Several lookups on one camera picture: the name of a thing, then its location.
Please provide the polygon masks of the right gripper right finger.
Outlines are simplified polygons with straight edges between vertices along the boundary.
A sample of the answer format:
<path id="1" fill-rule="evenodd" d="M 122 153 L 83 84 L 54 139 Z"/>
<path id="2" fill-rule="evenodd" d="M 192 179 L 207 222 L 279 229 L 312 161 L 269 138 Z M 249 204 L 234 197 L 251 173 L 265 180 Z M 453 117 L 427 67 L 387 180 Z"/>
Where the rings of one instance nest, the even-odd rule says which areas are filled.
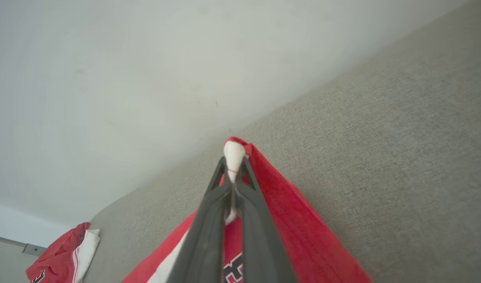
<path id="1" fill-rule="evenodd" d="M 235 179 L 234 197 L 242 223 L 243 281 L 296 283 L 289 256 L 245 156 Z"/>

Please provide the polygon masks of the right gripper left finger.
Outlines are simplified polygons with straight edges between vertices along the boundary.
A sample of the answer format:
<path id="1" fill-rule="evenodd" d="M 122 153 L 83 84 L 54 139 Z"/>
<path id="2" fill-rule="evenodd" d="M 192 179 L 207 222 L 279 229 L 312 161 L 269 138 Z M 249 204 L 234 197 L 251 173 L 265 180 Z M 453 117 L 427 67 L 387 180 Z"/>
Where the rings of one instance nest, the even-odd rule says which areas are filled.
<path id="1" fill-rule="evenodd" d="M 225 219 L 232 198 L 232 183 L 227 177 L 223 156 L 167 279 L 169 283 L 222 282 Z"/>

